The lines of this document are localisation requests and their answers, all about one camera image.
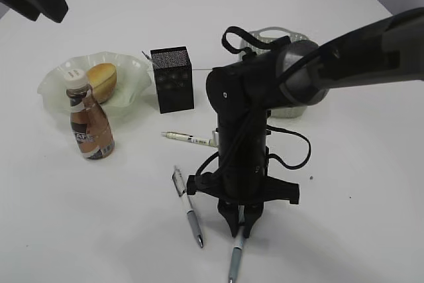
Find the black box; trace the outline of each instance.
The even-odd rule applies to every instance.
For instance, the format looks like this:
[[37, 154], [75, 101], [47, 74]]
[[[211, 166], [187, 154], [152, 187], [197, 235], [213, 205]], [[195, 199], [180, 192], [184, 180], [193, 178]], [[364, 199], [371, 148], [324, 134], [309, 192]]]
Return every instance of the black box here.
[[150, 54], [160, 112], [194, 109], [193, 70], [187, 48], [151, 50]]

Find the pen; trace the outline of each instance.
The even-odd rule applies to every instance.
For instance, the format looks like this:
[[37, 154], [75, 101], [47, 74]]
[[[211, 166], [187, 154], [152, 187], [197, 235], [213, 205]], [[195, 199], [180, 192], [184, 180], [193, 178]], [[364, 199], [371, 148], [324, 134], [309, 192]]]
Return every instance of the pen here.
[[199, 247], [203, 248], [203, 236], [201, 235], [199, 221], [197, 220], [196, 213], [194, 212], [193, 206], [188, 198], [186, 192], [186, 186], [184, 185], [183, 176], [181, 175], [180, 169], [174, 166], [174, 173], [172, 174], [172, 180], [174, 181], [177, 194], [183, 201], [183, 206], [187, 212], [188, 222], [190, 223], [191, 231]]
[[176, 139], [177, 141], [192, 142], [193, 144], [200, 144], [205, 146], [216, 147], [213, 139], [201, 139], [193, 135], [181, 134], [176, 132], [162, 132], [163, 137], [167, 139]]
[[243, 229], [244, 227], [240, 227], [236, 239], [234, 241], [233, 254], [231, 255], [230, 270], [228, 273], [229, 283], [235, 283], [237, 280], [237, 276], [239, 275], [241, 253], [243, 250], [244, 241], [246, 240], [243, 237]]

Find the plastic container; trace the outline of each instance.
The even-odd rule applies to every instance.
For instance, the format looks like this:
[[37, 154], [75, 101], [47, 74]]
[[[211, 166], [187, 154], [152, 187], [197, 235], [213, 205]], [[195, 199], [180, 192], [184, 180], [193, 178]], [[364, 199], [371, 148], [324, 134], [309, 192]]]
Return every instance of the plastic container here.
[[[289, 36], [292, 42], [296, 42], [300, 40], [309, 40], [309, 38], [305, 36], [304, 34], [294, 32], [294, 31], [281, 28], [281, 27], [268, 27], [268, 28], [263, 28], [256, 31], [250, 31], [249, 33], [253, 35], [255, 38], [257, 38], [258, 40], [261, 40], [262, 42], [265, 42], [265, 43], [270, 43], [278, 38], [281, 38], [282, 36]], [[265, 36], [264, 33], [271, 34], [272, 36]], [[266, 52], [266, 50], [256, 48], [252, 46], [251, 44], [247, 43], [245, 40], [241, 41], [240, 47], [241, 48], [249, 47], [253, 51], [255, 51], [257, 54], [262, 54]], [[239, 54], [240, 60], [242, 59], [243, 55], [244, 55], [244, 52]], [[301, 116], [306, 109], [307, 109], [306, 106], [273, 109], [271, 110], [271, 116], [291, 119], [294, 117]]]
[[70, 115], [64, 74], [73, 69], [86, 72], [100, 63], [112, 63], [117, 68], [117, 85], [112, 97], [101, 104], [103, 110], [108, 117], [122, 116], [130, 111], [129, 106], [136, 97], [152, 84], [147, 73], [149, 65], [133, 56], [112, 52], [70, 58], [48, 72], [37, 89], [43, 98], [44, 108], [53, 115], [56, 113]]

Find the bottle cap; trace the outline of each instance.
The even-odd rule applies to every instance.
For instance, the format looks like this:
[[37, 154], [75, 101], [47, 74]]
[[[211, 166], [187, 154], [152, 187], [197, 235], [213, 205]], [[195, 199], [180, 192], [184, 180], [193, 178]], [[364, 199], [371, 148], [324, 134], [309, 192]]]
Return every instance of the bottle cap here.
[[81, 69], [73, 69], [66, 72], [64, 79], [68, 89], [80, 89], [89, 83], [87, 75]]

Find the black cable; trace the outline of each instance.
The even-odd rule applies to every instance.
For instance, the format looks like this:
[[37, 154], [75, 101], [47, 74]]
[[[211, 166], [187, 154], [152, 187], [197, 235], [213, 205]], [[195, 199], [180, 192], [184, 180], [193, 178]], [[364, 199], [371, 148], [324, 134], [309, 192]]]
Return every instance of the black cable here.
[[212, 156], [210, 156], [205, 162], [199, 167], [199, 169], [196, 172], [196, 175], [200, 175], [201, 172], [209, 165], [212, 160], [214, 160], [216, 157], [219, 156], [219, 152], [215, 152]]
[[268, 155], [269, 159], [277, 160], [281, 165], [283, 165], [285, 168], [287, 168], [289, 170], [300, 169], [300, 168], [304, 167], [307, 164], [307, 162], [309, 162], [309, 159], [311, 158], [311, 142], [309, 142], [309, 139], [307, 139], [305, 136], [303, 136], [302, 134], [300, 134], [298, 132], [289, 131], [288, 129], [283, 129], [283, 128], [280, 128], [280, 127], [274, 127], [274, 126], [271, 126], [271, 125], [267, 125], [266, 128], [269, 129], [270, 131], [284, 133], [284, 134], [290, 134], [290, 135], [300, 137], [301, 139], [303, 139], [307, 142], [307, 145], [309, 147], [309, 150], [307, 152], [307, 156], [306, 156], [305, 160], [303, 162], [301, 162], [300, 164], [295, 165], [295, 166], [286, 164], [284, 162], [284, 160], [282, 160], [282, 158], [279, 157], [277, 154], [269, 154]]
[[[293, 63], [284, 73], [282, 73], [280, 76], [276, 78], [276, 81], [269, 86], [269, 88], [266, 90], [266, 93], [253, 105], [252, 109], [250, 110], [249, 114], [247, 115], [246, 119], [244, 120], [243, 124], [241, 125], [240, 129], [238, 130], [236, 137], [234, 138], [233, 142], [231, 143], [231, 146], [229, 147], [227, 153], [225, 154], [221, 164], [219, 165], [218, 169], [212, 173], [209, 180], [218, 180], [219, 176], [223, 173], [224, 169], [227, 168], [230, 161], [233, 159], [233, 156], [237, 150], [237, 148], [240, 146], [240, 143], [242, 142], [244, 136], [246, 135], [246, 132], [248, 128], [251, 126], [255, 116], [257, 116], [258, 112], [262, 109], [262, 105], [268, 98], [268, 96], [275, 90], [278, 89], [280, 84], [286, 81], [290, 76], [292, 76], [296, 71], [298, 71], [300, 68], [302, 68], [305, 64], [309, 63], [313, 59], [317, 58], [319, 56], [319, 51], [314, 50], [304, 56], [303, 58], [299, 59], [297, 62]], [[200, 168], [196, 172], [196, 176], [199, 176], [202, 173], [203, 170]]]

